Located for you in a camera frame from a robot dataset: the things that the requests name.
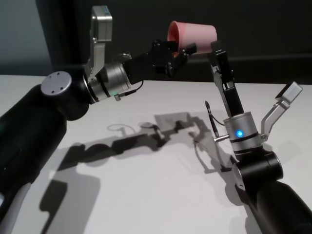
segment robotic arm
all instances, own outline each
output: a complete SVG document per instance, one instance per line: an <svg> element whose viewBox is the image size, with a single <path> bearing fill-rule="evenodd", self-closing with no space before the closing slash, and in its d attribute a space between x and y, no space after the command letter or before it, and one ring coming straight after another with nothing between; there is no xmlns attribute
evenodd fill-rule
<svg viewBox="0 0 312 234"><path fill-rule="evenodd" d="M183 66L196 45L177 52L174 41L155 40L152 48L123 63L104 64L111 41L112 16L106 6L94 6L91 52L83 77L59 71L48 75L0 118L0 233L12 231L31 184L66 133L66 122L82 117L93 104L131 94L132 84L155 74L169 77Z"/></svg>
<svg viewBox="0 0 312 234"><path fill-rule="evenodd" d="M290 186L277 181L283 177L282 165L274 152L262 146L272 126L302 88L296 82L284 87L276 96L278 102L262 119L259 134L252 114L243 110L226 51L219 41L211 45L211 71L229 116L224 120L227 135L219 136L209 104L206 106L215 132L214 140L229 139L238 160L232 171L241 200L249 205L264 234L312 233L312 211Z"/></svg>

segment pink cup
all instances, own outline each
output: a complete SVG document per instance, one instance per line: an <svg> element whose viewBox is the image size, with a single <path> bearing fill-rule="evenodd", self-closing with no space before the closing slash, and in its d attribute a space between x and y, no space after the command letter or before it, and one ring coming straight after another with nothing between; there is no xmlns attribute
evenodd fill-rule
<svg viewBox="0 0 312 234"><path fill-rule="evenodd" d="M196 43L196 54L205 54L212 52L210 43L217 40L217 35L215 27L212 25L172 21L169 26L167 40L178 42L178 51Z"/></svg>

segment white table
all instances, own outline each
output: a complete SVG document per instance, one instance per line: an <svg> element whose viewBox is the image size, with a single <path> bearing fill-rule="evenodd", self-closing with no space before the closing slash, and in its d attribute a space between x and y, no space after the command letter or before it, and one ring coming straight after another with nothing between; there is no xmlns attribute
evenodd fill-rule
<svg viewBox="0 0 312 234"><path fill-rule="evenodd" d="M42 79L0 76L0 115ZM282 87L237 84L244 110L252 112L258 129ZM312 186L307 182L312 177L312 86L303 88L273 127L266 147L281 160L282 181L312 208ZM91 105L84 117L68 123L64 139L27 194L13 233L260 233L250 209L237 196L232 173L220 172L211 132L204 131L197 153L191 137L199 133L196 124L182 123L184 129L170 132L176 121L187 121L188 114L190 123L198 117L211 129L204 100L217 119L227 117L213 83L147 81L120 102L110 98ZM152 124L162 133L147 128ZM218 128L225 133L224 127ZM167 142L157 148L161 139ZM60 170L72 146L72 160ZM229 141L219 146L229 165Z"/></svg>

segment blue indicator light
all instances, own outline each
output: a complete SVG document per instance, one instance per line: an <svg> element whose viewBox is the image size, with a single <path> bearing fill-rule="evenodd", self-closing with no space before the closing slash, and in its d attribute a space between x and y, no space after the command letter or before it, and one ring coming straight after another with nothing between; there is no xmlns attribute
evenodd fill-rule
<svg viewBox="0 0 312 234"><path fill-rule="evenodd" d="M236 136L237 137L243 137L244 136L244 132L242 130L237 130L236 131Z"/></svg>

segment black cable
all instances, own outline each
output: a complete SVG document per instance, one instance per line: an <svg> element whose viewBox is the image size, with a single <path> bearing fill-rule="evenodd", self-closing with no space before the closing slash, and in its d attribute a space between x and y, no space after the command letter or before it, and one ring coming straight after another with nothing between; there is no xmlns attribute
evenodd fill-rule
<svg viewBox="0 0 312 234"><path fill-rule="evenodd" d="M134 94L137 90L139 90L143 86L143 83L144 83L144 81L142 80L142 83L140 84L140 86L137 89L134 89L134 90L131 90L131 91L119 94L119 96L123 97L123 96L128 96L130 94Z"/></svg>
<svg viewBox="0 0 312 234"><path fill-rule="evenodd" d="M221 122L219 122L214 116L213 116L213 118L214 118L214 120L218 123L218 124L220 124L220 125L222 125L222 126L224 126L224 124L223 123L221 123Z"/></svg>

